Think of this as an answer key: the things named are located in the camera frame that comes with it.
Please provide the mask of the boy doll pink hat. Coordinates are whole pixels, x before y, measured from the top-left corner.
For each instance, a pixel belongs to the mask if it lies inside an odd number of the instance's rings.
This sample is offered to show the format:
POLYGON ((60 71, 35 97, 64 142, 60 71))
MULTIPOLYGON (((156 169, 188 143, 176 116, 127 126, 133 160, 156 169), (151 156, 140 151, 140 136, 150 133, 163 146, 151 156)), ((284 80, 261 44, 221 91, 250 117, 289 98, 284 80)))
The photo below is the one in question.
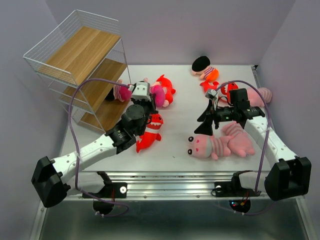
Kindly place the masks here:
POLYGON ((119 100, 120 102, 126 102, 131 99, 132 92, 127 88, 122 86, 123 80, 118 79, 116 84, 112 85, 112 89, 109 91, 108 95, 105 97, 106 101, 119 100))
MULTIPOLYGON (((144 80, 142 80, 140 82, 149 83, 147 78, 145 78, 144 80)), ((160 85, 157 85, 156 83, 150 84, 150 94, 155 94, 156 108, 162 108, 162 105, 165 100, 165 92, 163 91, 162 87, 160 85)))

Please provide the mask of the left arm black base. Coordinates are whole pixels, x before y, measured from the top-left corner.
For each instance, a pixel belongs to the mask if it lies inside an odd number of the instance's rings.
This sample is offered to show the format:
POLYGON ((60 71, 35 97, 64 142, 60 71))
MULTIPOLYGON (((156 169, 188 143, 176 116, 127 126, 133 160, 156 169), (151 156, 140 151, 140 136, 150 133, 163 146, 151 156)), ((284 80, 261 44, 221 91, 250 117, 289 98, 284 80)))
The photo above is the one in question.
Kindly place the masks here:
POLYGON ((117 202, 116 199, 127 197, 128 184, 126 182, 113 182, 107 173, 98 171, 93 174, 97 177, 87 189, 83 188, 82 197, 93 199, 93 210, 96 216, 102 218, 119 217, 129 211, 125 203, 117 202))

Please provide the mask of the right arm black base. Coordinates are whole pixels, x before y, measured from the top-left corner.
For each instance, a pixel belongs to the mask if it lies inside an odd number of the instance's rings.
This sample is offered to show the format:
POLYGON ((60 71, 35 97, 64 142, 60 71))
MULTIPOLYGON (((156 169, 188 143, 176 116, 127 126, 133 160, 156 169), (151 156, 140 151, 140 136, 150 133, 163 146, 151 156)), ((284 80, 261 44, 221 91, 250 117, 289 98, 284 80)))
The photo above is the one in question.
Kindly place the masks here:
POLYGON ((214 188, 211 190, 211 195, 217 198, 235 197, 238 199, 229 200, 229 205, 236 213, 242 215, 251 215, 249 212, 251 208, 250 197, 258 197, 252 188, 242 187, 240 177, 252 171, 238 171, 232 175, 230 181, 216 181, 214 188))

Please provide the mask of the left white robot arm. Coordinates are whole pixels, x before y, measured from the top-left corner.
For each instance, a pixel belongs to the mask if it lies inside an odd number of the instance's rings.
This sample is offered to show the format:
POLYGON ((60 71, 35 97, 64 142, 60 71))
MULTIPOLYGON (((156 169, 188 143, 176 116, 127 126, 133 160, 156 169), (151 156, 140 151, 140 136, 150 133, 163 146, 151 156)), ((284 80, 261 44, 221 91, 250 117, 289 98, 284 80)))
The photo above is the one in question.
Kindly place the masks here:
POLYGON ((44 207, 62 202, 72 189, 70 180, 77 181, 79 173, 91 165, 122 153, 136 144, 136 137, 144 134, 152 114, 157 113, 156 95, 132 95, 133 102, 122 114, 119 122, 98 139, 64 156, 40 158, 31 177, 44 207))

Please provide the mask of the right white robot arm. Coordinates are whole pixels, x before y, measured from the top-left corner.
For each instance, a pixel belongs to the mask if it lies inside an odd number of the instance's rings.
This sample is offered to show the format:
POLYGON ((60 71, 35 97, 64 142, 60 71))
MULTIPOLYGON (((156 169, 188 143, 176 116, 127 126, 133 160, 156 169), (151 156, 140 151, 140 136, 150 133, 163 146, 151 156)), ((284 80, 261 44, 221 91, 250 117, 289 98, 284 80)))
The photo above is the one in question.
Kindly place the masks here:
POLYGON ((215 161, 236 154, 255 156, 255 142, 261 149, 261 160, 267 160, 270 171, 261 169, 235 172, 231 181, 215 183, 217 197, 241 197, 266 193, 273 201, 303 196, 309 191, 312 164, 307 157, 299 157, 290 150, 271 128, 271 120, 264 110, 252 106, 247 89, 230 92, 230 106, 218 106, 218 92, 209 89, 206 110, 197 119, 200 126, 188 138, 187 153, 200 159, 215 161))

